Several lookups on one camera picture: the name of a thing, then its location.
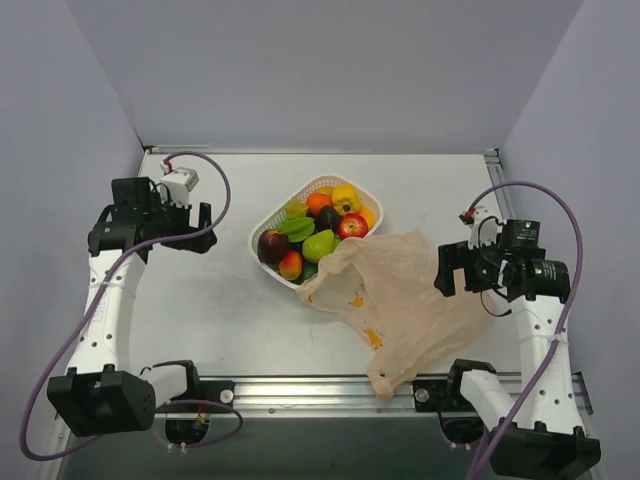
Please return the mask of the dark red fake apple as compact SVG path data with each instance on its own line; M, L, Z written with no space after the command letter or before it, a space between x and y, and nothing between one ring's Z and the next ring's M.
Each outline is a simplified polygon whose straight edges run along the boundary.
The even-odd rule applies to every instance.
M279 264L290 250L288 236L278 230L265 230L259 237L258 258L264 264Z

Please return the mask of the translucent orange plastic bag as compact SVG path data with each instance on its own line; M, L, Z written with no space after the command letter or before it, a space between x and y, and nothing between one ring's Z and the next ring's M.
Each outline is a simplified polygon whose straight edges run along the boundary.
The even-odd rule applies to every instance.
M476 341L490 318L456 272L452 297L434 286L436 251L419 230L348 238L296 290L314 309L337 315L372 346L366 374L376 395Z

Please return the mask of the red yellow fake mango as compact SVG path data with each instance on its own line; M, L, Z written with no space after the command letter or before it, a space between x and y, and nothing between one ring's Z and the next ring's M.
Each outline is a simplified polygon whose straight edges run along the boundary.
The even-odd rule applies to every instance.
M294 282L301 276L303 267L304 259L301 253L296 250L291 250L279 262L278 269L282 278Z

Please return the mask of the white perforated plastic basket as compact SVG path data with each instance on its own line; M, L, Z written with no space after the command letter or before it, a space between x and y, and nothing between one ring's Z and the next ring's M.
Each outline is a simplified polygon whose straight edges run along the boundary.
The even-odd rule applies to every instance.
M249 235L249 252L282 285L297 289L348 237L365 237L384 218L369 192L340 176L313 179Z

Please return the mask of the orange fake tangerine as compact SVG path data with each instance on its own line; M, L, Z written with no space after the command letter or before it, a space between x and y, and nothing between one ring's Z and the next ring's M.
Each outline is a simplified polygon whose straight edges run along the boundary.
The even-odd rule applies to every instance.
M306 199L308 213L316 216L324 207L332 207L331 197L322 193L312 193Z

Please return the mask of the yellow fake bell pepper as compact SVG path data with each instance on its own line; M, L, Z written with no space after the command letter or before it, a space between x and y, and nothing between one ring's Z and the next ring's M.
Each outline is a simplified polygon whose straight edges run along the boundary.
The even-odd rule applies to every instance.
M348 183L337 185L331 194L333 208L341 216L357 214L361 209L361 202L355 187Z

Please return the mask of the dark brown fake avocado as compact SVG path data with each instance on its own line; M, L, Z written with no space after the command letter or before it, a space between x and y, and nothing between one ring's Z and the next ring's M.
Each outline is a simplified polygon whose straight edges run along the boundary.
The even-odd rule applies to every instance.
M315 217L314 225L317 233L324 230L338 231L342 216L333 207L324 207Z

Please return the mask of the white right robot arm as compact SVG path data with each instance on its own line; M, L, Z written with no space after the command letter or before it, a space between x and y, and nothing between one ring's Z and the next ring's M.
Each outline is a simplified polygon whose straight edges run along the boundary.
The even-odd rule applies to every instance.
M435 287L456 293L454 274L465 289L504 299L518 332L521 392L511 397L487 362L454 362L451 394L466 400L485 428L486 447L472 473L490 465L497 475L524 479L577 479L601 458L600 443L587 436L574 392L565 314L571 281L567 266L546 257L538 245L540 224L500 221L485 209L462 215L466 241L438 248Z

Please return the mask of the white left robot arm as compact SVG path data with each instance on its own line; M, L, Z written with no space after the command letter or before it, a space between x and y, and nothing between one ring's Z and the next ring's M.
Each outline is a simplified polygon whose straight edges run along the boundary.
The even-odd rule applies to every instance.
M178 169L159 182L115 179L113 201L88 235L88 322L62 376L49 379L47 398L77 437L145 431L166 402L198 399L201 386L190 360L164 361L135 372L129 337L136 291L150 253L149 241L178 240L175 250L204 254L216 244L209 232L191 235L189 195L199 178Z

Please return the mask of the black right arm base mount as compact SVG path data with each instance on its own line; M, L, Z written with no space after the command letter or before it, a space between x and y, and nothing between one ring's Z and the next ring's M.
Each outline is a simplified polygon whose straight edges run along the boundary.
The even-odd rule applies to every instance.
M460 394L459 387L444 378L416 379L411 387L417 412L449 414L473 411L471 404Z

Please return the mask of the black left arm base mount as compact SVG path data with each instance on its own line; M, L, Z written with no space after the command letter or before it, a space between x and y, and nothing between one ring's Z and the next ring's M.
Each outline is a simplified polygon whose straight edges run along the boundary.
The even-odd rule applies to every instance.
M188 413L193 415L224 414L228 410L222 405L232 407L235 399L236 383L230 379L203 380L196 393L180 396L182 400L198 400L189 405L163 405L159 413Z

